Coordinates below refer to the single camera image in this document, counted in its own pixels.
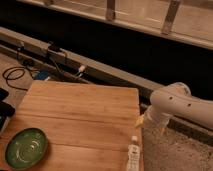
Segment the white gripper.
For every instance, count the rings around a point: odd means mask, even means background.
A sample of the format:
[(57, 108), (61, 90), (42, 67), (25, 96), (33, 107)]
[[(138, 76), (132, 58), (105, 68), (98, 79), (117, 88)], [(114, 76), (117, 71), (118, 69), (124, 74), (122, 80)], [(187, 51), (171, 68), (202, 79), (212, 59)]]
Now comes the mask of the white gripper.
[(153, 106), (149, 106), (144, 113), (144, 116), (141, 115), (137, 118), (135, 127), (141, 128), (145, 122), (146, 126), (153, 128), (162, 128), (160, 134), (164, 135), (167, 130), (167, 125), (171, 118), (170, 114), (163, 113)]

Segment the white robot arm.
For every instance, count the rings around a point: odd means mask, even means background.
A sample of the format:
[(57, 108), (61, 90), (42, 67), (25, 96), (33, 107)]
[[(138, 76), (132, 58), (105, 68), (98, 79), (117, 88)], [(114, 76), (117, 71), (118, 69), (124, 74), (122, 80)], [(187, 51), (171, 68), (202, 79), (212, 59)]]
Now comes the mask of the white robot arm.
[(163, 133), (173, 116), (186, 118), (213, 130), (213, 101), (191, 95), (190, 88), (177, 82), (153, 91), (151, 105), (139, 116), (135, 127)]

